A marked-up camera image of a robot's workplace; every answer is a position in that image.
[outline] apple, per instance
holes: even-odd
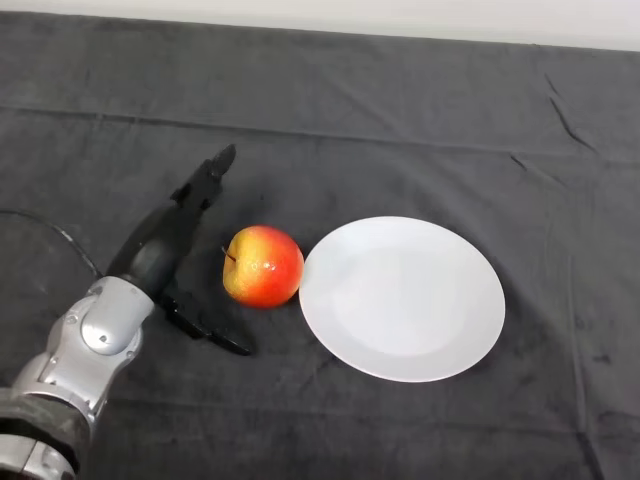
[[[282,305],[300,286],[302,252],[289,235],[276,228],[258,225],[241,230],[225,254],[224,288],[244,305]]]

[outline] white wall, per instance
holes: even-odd
[[[640,51],[640,0],[0,0],[0,10]]]

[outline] black cable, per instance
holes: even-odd
[[[96,279],[102,278],[100,270],[98,269],[96,264],[93,263],[93,260],[91,260],[91,257],[89,257],[87,252],[84,251],[84,248],[82,248],[80,244],[59,225],[56,225],[52,221],[38,215],[37,213],[29,212],[27,210],[0,208],[0,215],[26,218],[28,220],[31,220],[32,222],[39,223],[40,225],[44,225],[50,230],[53,230],[55,233],[64,238],[69,245],[71,245],[74,252],[78,255],[78,257],[80,257],[82,262],[89,268],[89,270],[91,270],[91,273],[94,277],[96,277]]]

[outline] white plate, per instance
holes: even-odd
[[[309,254],[300,285],[307,323],[329,351],[400,382],[456,375],[484,357],[504,323],[504,293],[469,242],[429,222],[359,220]]]

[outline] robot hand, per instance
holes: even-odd
[[[23,368],[11,389],[0,389],[1,478],[2,472],[10,478],[75,478],[109,388],[140,351],[142,323],[156,307],[193,338],[252,353],[244,331],[206,315],[174,278],[234,159],[230,145],[206,160],[169,203],[144,219],[106,276],[54,324],[46,351]]]

